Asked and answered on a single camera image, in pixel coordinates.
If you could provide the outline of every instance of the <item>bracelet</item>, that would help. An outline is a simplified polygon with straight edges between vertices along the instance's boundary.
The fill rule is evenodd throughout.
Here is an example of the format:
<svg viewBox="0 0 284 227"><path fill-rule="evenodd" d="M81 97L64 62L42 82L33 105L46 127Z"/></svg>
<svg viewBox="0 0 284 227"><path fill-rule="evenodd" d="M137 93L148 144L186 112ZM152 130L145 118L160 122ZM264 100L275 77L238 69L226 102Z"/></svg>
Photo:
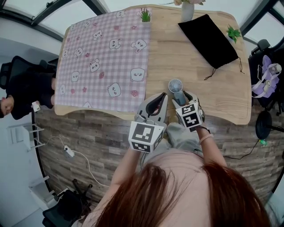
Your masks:
<svg viewBox="0 0 284 227"><path fill-rule="evenodd" d="M207 138L209 138L209 137L212 137L213 138L213 135L212 134L209 134L209 135L206 135L206 136L204 136L203 138L201 138L200 140L199 140L199 144L201 144L204 140L206 140Z"/></svg>
<svg viewBox="0 0 284 227"><path fill-rule="evenodd" d="M207 131L211 134L210 130L209 130L208 128L206 128L206 127L202 126L202 125L198 125L198 126L196 126L195 128L202 128L202 129L206 129L206 130L207 130Z"/></svg>

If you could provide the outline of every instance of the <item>wooden table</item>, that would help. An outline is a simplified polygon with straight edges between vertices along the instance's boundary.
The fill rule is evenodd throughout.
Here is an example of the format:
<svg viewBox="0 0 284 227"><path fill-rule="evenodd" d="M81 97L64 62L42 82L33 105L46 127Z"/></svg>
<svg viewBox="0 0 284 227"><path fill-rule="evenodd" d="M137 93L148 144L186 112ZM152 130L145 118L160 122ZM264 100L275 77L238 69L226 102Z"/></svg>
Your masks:
<svg viewBox="0 0 284 227"><path fill-rule="evenodd" d="M243 39L239 38L237 43L232 45L241 58L245 74L240 72L240 61L236 60L217 69L213 77L204 80L211 75L213 68L180 29L178 23L181 21L181 9L159 5L140 5L127 9L143 7L153 9L146 98L167 92L170 96L167 116L175 114L168 83L171 79L178 78L182 81L184 90L198 96L205 114L226 119L236 125L246 125L251 115L251 82ZM234 17L225 12L195 10L193 18L204 14L208 14L224 34L228 24L235 29L239 28ZM59 64L68 32L69 29L65 33ZM57 115L83 109L86 108L55 105ZM131 121L135 115L131 112L99 111Z"/></svg>

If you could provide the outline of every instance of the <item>office chair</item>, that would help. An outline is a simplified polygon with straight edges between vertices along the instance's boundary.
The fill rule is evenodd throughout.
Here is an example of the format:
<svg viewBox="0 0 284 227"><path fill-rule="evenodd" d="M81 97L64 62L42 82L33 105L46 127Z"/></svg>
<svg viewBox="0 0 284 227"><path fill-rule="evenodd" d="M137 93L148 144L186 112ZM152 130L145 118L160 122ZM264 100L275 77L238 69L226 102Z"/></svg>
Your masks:
<svg viewBox="0 0 284 227"><path fill-rule="evenodd" d="M55 73L57 68L57 59L53 60L52 63L47 63L41 60L39 65L32 64L25 59L15 56L10 63L2 64L0 70L0 87L6 89L9 81L13 76L26 72L27 70L44 72L44 73Z"/></svg>
<svg viewBox="0 0 284 227"><path fill-rule="evenodd" d="M44 226L71 227L81 216L88 215L91 212L91 203L88 203L90 199L86 197L86 193L93 186L90 184L85 192L82 193L77 185L77 180L74 179L72 183L76 191L66 190L55 196L54 198L58 203L43 212L44 219L42 223Z"/></svg>
<svg viewBox="0 0 284 227"><path fill-rule="evenodd" d="M252 55L248 59L252 84L256 84L258 82L257 67L258 65L262 66L262 58L264 55L267 55L273 63L279 63L282 67L284 67L284 48L282 47L283 41L284 38L275 47L270 47L270 44L265 39L262 39L258 42L257 47L252 51ZM277 102L279 108L279 111L276 113L277 116L279 116L281 112L284 112L284 79L281 78L282 76L283 73L279 74L279 82L276 90L269 98L258 98L260 105L264 107L266 111L270 111Z"/></svg>

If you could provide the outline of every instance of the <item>pink checkered tablecloth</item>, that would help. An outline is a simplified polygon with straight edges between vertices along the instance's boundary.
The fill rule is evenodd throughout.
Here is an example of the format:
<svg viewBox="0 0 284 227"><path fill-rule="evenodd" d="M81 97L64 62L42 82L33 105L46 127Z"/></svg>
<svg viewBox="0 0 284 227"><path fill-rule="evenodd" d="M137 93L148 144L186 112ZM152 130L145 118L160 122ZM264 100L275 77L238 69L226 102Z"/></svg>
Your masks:
<svg viewBox="0 0 284 227"><path fill-rule="evenodd" d="M145 97L151 32L140 11L107 13L70 27L56 75L55 104L137 111Z"/></svg>

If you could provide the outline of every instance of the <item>white fan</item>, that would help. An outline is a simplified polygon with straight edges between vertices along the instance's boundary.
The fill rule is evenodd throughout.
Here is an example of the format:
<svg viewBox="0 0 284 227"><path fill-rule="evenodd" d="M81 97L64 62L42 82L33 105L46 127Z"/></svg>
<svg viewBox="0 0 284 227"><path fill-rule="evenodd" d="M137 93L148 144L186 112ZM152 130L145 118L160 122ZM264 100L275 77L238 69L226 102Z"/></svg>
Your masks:
<svg viewBox="0 0 284 227"><path fill-rule="evenodd" d="M183 85L179 79L172 79L169 82L169 90L174 94L174 100L180 106L184 106L186 104L185 95L182 91Z"/></svg>

